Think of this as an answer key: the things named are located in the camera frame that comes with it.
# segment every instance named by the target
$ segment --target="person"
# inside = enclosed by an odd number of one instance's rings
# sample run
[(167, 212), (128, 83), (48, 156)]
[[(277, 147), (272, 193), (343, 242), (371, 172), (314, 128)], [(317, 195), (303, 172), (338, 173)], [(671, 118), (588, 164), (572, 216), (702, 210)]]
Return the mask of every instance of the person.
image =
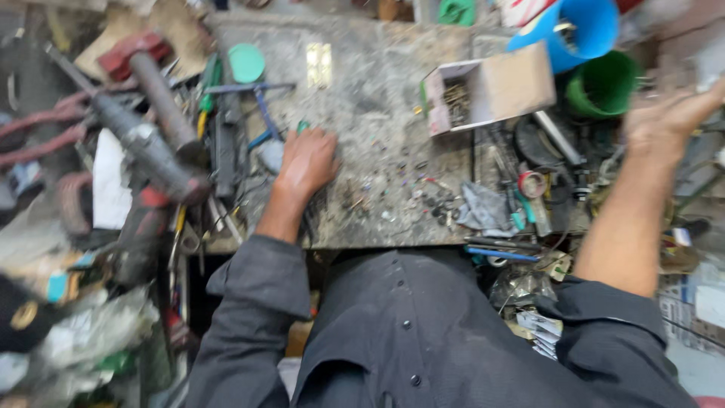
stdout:
[(665, 357), (652, 297), (676, 165), (724, 97), (720, 80), (703, 94), (660, 93), (633, 107), (621, 172), (573, 276), (558, 301), (537, 301), (563, 321), (558, 362), (511, 333), (462, 263), (435, 250), (390, 250), (330, 270), (292, 396), (277, 363), (292, 322), (310, 317), (295, 241), (307, 201), (339, 162), (335, 135), (289, 132), (256, 232), (212, 278), (223, 300), (187, 407), (696, 407)]

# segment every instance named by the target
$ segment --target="cluttered workbench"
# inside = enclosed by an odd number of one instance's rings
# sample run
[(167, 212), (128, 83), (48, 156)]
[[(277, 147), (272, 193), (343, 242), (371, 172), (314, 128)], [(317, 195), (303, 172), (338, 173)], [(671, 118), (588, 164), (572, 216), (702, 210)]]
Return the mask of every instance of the cluttered workbench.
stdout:
[[(492, 142), (485, 137), (476, 142), (472, 131), (429, 136), (421, 80), (443, 63), (501, 52), (500, 38), (450, 25), (335, 17), (224, 13), (206, 23), (221, 55), (237, 44), (253, 44), (263, 54), (266, 83), (295, 84), (265, 95), (281, 134), (300, 121), (338, 134), (342, 166), (337, 180), (312, 200), (314, 239), (305, 235), (303, 246), (444, 245), (462, 243), (471, 234), (455, 222), (463, 204), (460, 185), (474, 177), (497, 184), (500, 176), (488, 149)], [(230, 74), (225, 81), (233, 82)], [(252, 141), (267, 124), (251, 92), (242, 100), (246, 139)], [(236, 203), (253, 228), (271, 177), (250, 152)], [(232, 240), (209, 244), (210, 252), (234, 248)]]

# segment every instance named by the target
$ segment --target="round green lid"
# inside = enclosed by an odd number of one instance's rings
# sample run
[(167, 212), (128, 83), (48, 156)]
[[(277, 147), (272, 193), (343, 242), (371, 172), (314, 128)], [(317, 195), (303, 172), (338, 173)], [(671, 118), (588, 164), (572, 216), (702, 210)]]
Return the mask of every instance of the round green lid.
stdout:
[(229, 50), (229, 65), (234, 80), (239, 83), (255, 82), (265, 70), (262, 52), (251, 44), (237, 44)]

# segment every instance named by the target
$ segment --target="cardboard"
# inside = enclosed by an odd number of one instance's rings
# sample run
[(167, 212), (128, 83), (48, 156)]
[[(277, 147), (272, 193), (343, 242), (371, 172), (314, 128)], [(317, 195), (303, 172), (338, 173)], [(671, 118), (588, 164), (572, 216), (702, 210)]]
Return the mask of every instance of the cardboard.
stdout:
[[(447, 80), (464, 78), (471, 98), (469, 123), (452, 127), (443, 94)], [(542, 110), (556, 103), (554, 77), (543, 41), (482, 60), (440, 65), (420, 83), (431, 136), (470, 130)]]

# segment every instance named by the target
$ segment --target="blue bucket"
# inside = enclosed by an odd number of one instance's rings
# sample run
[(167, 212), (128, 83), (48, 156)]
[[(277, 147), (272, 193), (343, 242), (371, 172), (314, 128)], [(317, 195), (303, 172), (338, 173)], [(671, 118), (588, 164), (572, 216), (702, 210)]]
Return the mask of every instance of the blue bucket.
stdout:
[[(554, 32), (559, 19), (565, 17), (576, 26), (574, 43), (567, 48), (564, 39)], [(617, 39), (619, 11), (612, 0), (559, 0), (509, 41), (506, 51), (513, 51), (545, 40), (552, 71), (560, 73), (608, 53)]]

